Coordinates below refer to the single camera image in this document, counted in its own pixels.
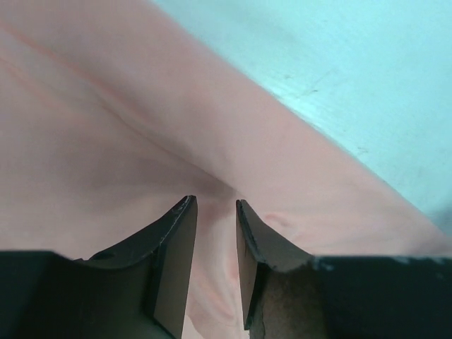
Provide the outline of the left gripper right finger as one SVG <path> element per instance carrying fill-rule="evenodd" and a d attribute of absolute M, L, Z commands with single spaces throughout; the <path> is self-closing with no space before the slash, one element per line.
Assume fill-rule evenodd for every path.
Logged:
<path fill-rule="evenodd" d="M 252 338 L 450 338 L 451 260 L 326 256 L 236 202 L 244 327 Z"/>

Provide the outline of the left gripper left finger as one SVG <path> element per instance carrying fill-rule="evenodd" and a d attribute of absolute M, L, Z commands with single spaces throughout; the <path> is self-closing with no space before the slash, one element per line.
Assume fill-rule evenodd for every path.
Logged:
<path fill-rule="evenodd" d="M 180 338 L 197 201 L 87 260 L 1 252 L 2 338 Z"/>

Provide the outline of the pink t shirt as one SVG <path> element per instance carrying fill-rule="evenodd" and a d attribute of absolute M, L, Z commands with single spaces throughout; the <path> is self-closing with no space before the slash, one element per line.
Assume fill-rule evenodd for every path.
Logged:
<path fill-rule="evenodd" d="M 1 247 L 87 256 L 198 198 L 185 338 L 245 338 L 237 199 L 313 254 L 451 255 L 356 160 L 147 1 L 1 2 Z"/>

